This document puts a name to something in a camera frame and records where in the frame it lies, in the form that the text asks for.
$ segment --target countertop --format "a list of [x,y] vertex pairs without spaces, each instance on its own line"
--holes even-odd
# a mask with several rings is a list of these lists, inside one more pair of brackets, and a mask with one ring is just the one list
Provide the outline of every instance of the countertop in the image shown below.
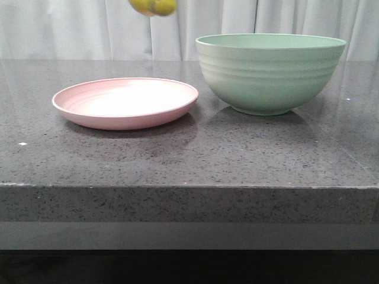
[[[81,127],[51,103],[120,77],[179,80],[199,99],[137,131]],[[0,97],[0,250],[379,249],[378,62],[340,62],[273,117],[219,100],[198,62],[1,60]]]

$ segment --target curtain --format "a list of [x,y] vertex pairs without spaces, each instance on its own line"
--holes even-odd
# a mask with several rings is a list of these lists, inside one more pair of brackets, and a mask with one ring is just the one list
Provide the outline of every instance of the curtain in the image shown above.
[[197,60],[195,39],[221,33],[342,38],[342,60],[378,60],[378,0],[176,0],[145,17],[127,0],[0,0],[0,58]]

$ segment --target pink plate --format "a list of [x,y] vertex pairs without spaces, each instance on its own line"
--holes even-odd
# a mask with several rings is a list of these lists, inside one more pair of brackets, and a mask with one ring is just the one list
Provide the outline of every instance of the pink plate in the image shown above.
[[161,125],[186,114],[198,91],[159,78],[115,78],[81,83],[56,93],[53,105],[68,120],[105,130]]

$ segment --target yellow fruit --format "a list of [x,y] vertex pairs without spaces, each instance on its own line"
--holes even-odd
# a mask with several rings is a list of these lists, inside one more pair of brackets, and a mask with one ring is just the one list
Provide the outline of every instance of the yellow fruit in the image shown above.
[[176,0],[129,0],[129,3],[137,12],[149,17],[168,16],[176,9]]

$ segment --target bowl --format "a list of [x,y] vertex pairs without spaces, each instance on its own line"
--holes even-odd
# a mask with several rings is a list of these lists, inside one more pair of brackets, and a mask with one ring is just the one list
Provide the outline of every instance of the bowl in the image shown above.
[[298,34],[219,34],[196,39],[210,89],[235,110],[279,115],[315,97],[346,42]]

